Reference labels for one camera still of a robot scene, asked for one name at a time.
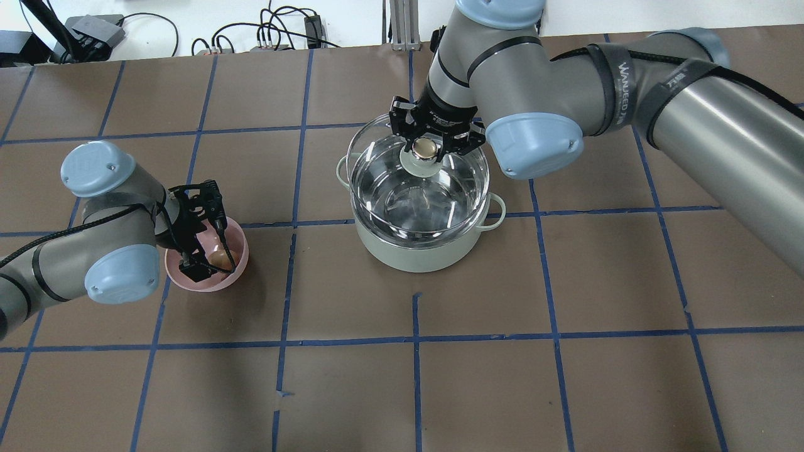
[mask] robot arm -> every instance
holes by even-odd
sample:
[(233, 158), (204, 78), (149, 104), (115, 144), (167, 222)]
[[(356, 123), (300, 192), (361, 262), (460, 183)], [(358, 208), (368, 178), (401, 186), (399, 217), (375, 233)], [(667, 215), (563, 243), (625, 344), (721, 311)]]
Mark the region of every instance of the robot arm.
[(726, 69), (720, 39), (701, 28), (550, 60), (534, 27), (543, 7), (456, 1), (419, 100), (392, 103), (409, 158), (426, 158), (416, 152), (422, 138), (436, 143), (438, 160), (479, 146), (477, 113), (502, 171), (531, 179), (574, 161), (584, 136), (634, 124), (804, 276), (801, 110)]
[[(31, 242), (0, 261), (0, 339), (33, 314), (88, 294), (119, 304), (147, 297), (159, 286), (157, 245), (177, 249), (179, 269), (201, 281), (235, 267), (214, 181), (166, 190), (134, 159), (108, 142), (89, 142), (64, 160), (64, 184), (87, 199), (81, 226)], [(198, 190), (190, 197), (186, 190)], [(210, 265), (195, 234), (219, 233), (231, 269)]]

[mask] pot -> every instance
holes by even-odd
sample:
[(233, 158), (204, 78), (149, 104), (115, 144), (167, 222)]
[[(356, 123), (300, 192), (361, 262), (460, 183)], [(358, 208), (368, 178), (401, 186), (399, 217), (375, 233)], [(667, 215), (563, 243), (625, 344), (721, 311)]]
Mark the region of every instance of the pot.
[[(432, 272), (461, 260), (481, 232), (499, 227), (506, 207), (488, 192), (488, 162), (480, 150), (428, 162), (403, 152), (404, 145), (383, 115), (355, 135), (335, 172), (351, 193), (355, 226), (369, 253), (395, 269)], [(486, 226), (492, 200), (502, 214)]]

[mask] white wall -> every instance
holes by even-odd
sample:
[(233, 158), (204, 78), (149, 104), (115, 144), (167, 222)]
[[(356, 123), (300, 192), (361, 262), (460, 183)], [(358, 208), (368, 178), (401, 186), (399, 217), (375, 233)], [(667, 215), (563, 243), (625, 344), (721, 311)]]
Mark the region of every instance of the white wall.
[[(322, 15), (327, 38), (342, 46), (379, 44), (383, 0), (274, 0), (308, 6)], [(64, 21), (74, 15), (158, 13), (178, 25), (179, 55), (190, 54), (193, 39), (210, 39), (219, 27), (232, 22), (257, 22), (267, 0), (51, 0)], [(419, 28), (423, 40), (446, 23), (454, 0), (420, 0)], [(304, 31), (301, 16), (285, 16), (291, 31)], [(29, 14), (31, 25), (43, 40), (55, 40)], [(681, 27), (746, 27), (804, 23), (803, 0), (548, 0), (544, 35), (579, 35), (626, 31), (666, 30)], [(17, 0), (0, 0), (0, 30), (27, 30)], [(113, 60), (154, 58), (173, 50), (173, 29), (161, 19), (132, 18), (125, 24), (127, 37), (115, 49)], [(237, 51), (256, 45), (254, 27), (237, 27), (224, 33)], [(303, 46), (303, 39), (297, 43)]]

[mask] black device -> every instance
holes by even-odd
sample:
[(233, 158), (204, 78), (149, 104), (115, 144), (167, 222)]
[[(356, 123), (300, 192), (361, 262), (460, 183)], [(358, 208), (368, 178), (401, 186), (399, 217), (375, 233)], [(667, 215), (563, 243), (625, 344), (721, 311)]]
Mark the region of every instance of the black device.
[(0, 31), (0, 68), (44, 63), (50, 54), (50, 48), (30, 31)]
[(321, 16), (313, 14), (304, 17), (304, 28), (307, 34), (307, 48), (321, 48), (324, 46), (324, 23)]
[(57, 45), (53, 53), (56, 63), (106, 61), (112, 54), (112, 47), (125, 35), (120, 27), (123, 16), (119, 14), (69, 18), (65, 26), (42, 0), (20, 1), (58, 41), (60, 46)]

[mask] glass pot lid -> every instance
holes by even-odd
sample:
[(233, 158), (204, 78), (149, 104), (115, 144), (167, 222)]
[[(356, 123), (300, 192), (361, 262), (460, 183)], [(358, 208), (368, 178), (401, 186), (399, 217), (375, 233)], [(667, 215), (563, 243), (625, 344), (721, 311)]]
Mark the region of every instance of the glass pot lid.
[(387, 114), (352, 138), (347, 174), (355, 220), (406, 248), (431, 248), (460, 237), (476, 224), (486, 203), (486, 157), (480, 150), (447, 154), (433, 162), (432, 175), (420, 177), (405, 169), (404, 145), (392, 133)]

